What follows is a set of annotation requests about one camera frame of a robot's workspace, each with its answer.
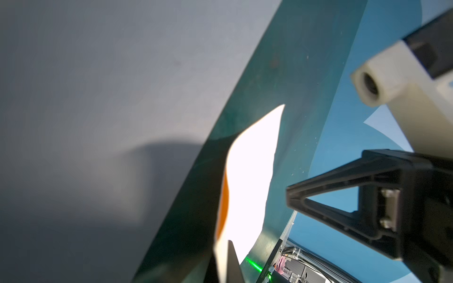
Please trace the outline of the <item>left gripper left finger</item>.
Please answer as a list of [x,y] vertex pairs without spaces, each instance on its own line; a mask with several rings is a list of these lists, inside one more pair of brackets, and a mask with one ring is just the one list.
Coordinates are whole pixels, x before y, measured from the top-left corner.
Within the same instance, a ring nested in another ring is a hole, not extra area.
[[204,283],[219,283],[217,262],[214,254],[211,255],[208,267],[206,269]]

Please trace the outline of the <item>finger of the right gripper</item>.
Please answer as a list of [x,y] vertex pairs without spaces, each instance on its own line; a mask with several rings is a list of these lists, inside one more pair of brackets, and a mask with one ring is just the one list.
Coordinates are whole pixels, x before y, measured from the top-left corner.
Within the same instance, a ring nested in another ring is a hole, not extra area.
[[399,150],[365,150],[360,158],[290,185],[287,206],[391,259],[421,223],[434,158]]

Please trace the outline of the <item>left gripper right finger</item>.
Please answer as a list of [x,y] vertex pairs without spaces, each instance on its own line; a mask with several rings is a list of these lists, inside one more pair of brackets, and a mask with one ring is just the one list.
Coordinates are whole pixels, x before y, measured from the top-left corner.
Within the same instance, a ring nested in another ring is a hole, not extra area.
[[226,283],[245,283],[232,241],[228,241]]

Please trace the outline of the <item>brown letter paper front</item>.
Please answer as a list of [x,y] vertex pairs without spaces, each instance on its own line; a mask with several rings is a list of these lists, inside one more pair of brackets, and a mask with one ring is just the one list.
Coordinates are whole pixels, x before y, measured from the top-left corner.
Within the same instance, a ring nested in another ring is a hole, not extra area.
[[220,283],[226,283],[228,241],[241,264],[263,229],[284,109],[277,106],[228,147],[213,245]]

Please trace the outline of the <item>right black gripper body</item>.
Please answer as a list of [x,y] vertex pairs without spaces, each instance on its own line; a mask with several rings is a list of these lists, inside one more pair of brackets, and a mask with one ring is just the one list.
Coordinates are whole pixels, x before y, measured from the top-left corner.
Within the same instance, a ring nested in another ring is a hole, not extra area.
[[423,283],[453,280],[453,162],[426,154],[401,153],[411,164],[413,198],[405,219],[403,263]]

